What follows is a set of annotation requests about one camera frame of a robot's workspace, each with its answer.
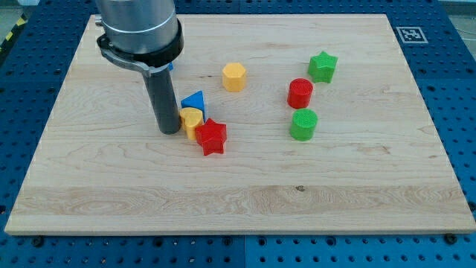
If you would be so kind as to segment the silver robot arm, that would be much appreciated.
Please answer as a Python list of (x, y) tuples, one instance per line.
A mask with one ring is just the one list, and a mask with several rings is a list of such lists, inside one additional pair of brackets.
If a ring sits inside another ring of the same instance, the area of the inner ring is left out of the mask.
[(100, 53), (114, 65), (140, 73), (159, 130), (177, 133), (181, 119), (169, 65), (184, 47), (173, 0), (96, 0), (104, 34)]

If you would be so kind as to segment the black flange with metal clamp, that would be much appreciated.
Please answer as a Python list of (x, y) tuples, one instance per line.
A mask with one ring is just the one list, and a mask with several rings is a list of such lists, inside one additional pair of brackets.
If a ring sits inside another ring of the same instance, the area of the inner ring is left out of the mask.
[(168, 66), (184, 47), (181, 23), (175, 14), (151, 16), (106, 16), (104, 34), (97, 38), (100, 53), (109, 62), (150, 76)]

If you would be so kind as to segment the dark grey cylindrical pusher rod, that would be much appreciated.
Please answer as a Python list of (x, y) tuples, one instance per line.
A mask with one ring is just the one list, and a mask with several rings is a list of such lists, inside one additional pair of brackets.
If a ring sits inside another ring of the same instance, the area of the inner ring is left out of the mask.
[(158, 129), (167, 135), (177, 133), (181, 129), (181, 119), (169, 67), (144, 76), (144, 82)]

